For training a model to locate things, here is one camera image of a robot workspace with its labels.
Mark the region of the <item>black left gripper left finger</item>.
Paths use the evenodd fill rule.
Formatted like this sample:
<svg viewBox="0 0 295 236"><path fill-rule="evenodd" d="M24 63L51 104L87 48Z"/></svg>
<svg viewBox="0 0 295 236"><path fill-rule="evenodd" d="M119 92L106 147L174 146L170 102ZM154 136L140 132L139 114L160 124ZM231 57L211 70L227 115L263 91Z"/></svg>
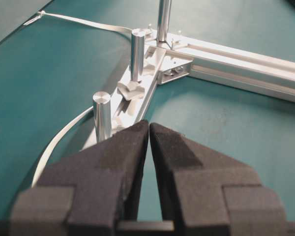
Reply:
<svg viewBox="0 0 295 236"><path fill-rule="evenodd" d="M12 236L112 236L116 222L136 218L148 145L143 120L47 166L21 194Z"/></svg>

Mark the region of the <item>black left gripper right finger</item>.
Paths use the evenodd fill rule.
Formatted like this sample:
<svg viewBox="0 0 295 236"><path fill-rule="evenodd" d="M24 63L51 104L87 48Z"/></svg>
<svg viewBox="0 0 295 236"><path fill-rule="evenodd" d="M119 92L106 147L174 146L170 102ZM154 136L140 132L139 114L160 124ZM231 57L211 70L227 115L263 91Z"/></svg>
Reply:
<svg viewBox="0 0 295 236"><path fill-rule="evenodd" d="M149 127L162 216L183 236L284 236L278 195L249 165L158 123Z"/></svg>

